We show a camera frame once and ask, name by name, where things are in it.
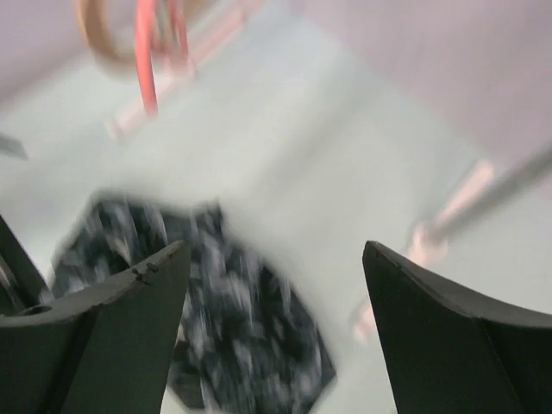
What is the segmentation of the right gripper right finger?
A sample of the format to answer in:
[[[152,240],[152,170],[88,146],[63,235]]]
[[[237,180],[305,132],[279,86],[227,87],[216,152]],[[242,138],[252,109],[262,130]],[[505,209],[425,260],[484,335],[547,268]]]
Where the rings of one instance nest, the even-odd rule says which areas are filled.
[[[551,316],[490,298],[376,241],[363,267],[399,413],[551,412]]]

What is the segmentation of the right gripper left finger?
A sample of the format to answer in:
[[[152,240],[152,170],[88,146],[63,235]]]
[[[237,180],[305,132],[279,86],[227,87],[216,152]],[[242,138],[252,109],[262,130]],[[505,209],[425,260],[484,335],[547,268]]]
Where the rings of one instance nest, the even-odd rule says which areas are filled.
[[[175,242],[103,283],[42,304],[42,277],[7,225],[1,268],[4,413],[157,413],[191,251]]]

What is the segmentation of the dark patterned shorts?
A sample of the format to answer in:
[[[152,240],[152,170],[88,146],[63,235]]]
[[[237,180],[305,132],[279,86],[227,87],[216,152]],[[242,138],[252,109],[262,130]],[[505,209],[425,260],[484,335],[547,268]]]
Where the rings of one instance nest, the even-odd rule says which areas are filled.
[[[55,297],[80,291],[178,241],[191,271],[168,385],[189,409],[306,413],[336,370],[287,279],[224,227],[211,204],[177,212],[101,199],[53,264]]]

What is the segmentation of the pink hanger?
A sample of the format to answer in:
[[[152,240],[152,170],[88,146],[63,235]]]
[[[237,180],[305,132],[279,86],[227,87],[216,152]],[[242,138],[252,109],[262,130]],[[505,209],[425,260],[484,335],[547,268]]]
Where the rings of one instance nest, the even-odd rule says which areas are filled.
[[[137,1],[134,49],[143,106],[153,115],[158,108],[153,56],[157,53],[184,62],[189,58],[184,1]]]

